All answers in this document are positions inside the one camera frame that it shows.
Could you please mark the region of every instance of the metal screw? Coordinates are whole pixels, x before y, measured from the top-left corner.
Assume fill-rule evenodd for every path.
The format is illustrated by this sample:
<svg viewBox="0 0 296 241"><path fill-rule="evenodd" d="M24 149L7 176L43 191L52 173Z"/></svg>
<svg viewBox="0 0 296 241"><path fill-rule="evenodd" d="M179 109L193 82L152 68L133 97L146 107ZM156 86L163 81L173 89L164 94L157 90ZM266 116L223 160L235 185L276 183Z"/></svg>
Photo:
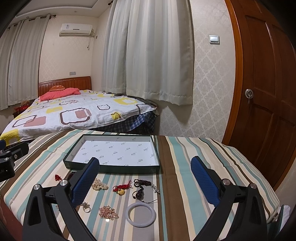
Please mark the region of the metal screw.
<svg viewBox="0 0 296 241"><path fill-rule="evenodd" d="M61 180L60 182L59 182L59 184L61 185L61 186L66 186L67 185L67 183L68 183L68 181L67 180Z"/></svg>
<svg viewBox="0 0 296 241"><path fill-rule="evenodd" d="M253 189L256 189L256 188L257 188L257 185L256 185L255 183L251 183L250 186L251 186L251 188L253 188Z"/></svg>
<svg viewBox="0 0 296 241"><path fill-rule="evenodd" d="M230 181L228 179L223 179L222 183L226 186L230 185Z"/></svg>
<svg viewBox="0 0 296 241"><path fill-rule="evenodd" d="M34 190L38 190L39 188L40 188L40 185L39 184L36 184L36 185L34 185Z"/></svg>

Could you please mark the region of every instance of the wooden headboard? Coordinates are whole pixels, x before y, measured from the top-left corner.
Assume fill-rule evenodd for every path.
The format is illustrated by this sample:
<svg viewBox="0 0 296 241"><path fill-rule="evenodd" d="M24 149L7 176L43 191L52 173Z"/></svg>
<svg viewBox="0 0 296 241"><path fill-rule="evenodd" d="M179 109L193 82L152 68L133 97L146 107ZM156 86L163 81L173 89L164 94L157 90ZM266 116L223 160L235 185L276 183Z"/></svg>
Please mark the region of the wooden headboard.
<svg viewBox="0 0 296 241"><path fill-rule="evenodd" d="M91 77L74 77L38 83L38 96L45 94L51 87L55 85L62 85L66 88L78 88L79 90L91 90Z"/></svg>

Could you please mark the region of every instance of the green box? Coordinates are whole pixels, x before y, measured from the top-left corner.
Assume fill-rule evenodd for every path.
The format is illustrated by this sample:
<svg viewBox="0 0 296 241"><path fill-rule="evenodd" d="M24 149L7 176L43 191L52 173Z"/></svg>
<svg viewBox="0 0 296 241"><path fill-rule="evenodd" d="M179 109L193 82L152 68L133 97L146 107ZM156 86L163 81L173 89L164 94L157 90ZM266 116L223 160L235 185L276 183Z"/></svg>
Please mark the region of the green box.
<svg viewBox="0 0 296 241"><path fill-rule="evenodd" d="M91 157L99 160L103 173L153 174L159 173L160 169L150 135L84 134L63 161L66 168L82 170Z"/></svg>

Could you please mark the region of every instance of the bedspread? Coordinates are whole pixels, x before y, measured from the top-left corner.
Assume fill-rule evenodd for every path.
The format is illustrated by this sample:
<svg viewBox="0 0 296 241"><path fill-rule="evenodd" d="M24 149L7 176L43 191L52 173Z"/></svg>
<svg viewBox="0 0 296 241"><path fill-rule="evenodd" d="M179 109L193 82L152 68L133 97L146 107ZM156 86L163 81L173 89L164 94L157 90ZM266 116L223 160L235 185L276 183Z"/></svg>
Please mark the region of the bedspread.
<svg viewBox="0 0 296 241"><path fill-rule="evenodd" d="M90 90L80 93L42 102L36 99L7 125L0 139L9 145L67 129L98 128L157 108L152 102L127 96Z"/></svg>
<svg viewBox="0 0 296 241"><path fill-rule="evenodd" d="M34 184L43 187L54 186L54 175L62 178L71 171L65 168L63 157L82 134L103 134L97 131L62 131L41 136L30 144L29 154L18 160L15 177L1 184L0 195L16 218L23 223L27 201ZM279 200L261 173L235 148L225 146L209 138L185 138L154 136L159 155L161 171L153 175L113 175L99 173L97 178L109 186L104 191L89 190L85 201L92 211L85 213L77 207L79 215L97 240L193 240L209 218L214 206L204 197L190 170L191 158L198 155L208 168L217 172L220 178L228 178L232 183L247 186L250 182L257 185L263 198L267 222L276 215ZM112 191L114 185L129 180L144 179L152 181L160 190L160 195L149 187L144 188L144 200L156 211L155 222L146 228L130 225L124 217L127 206L138 202L132 198L135 188L128 189L119 196ZM98 209L110 205L119 214L119 219L106 222L101 219ZM230 228L237 205L232 211L220 235L224 238ZM59 210L53 207L63 235L73 240ZM135 222L150 219L149 210L137 207L131 212Z"/></svg>

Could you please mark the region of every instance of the curtain rod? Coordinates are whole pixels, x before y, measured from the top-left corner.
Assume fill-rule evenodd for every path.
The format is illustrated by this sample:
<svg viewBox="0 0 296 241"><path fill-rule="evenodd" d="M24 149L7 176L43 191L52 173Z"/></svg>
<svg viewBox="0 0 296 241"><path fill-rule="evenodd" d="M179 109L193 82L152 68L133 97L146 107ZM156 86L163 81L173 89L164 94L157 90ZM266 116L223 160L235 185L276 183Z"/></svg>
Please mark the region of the curtain rod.
<svg viewBox="0 0 296 241"><path fill-rule="evenodd" d="M51 19L51 18L55 18L56 16L57 16L56 14L55 14L55 15L50 15L50 16L49 16L49 19Z"/></svg>

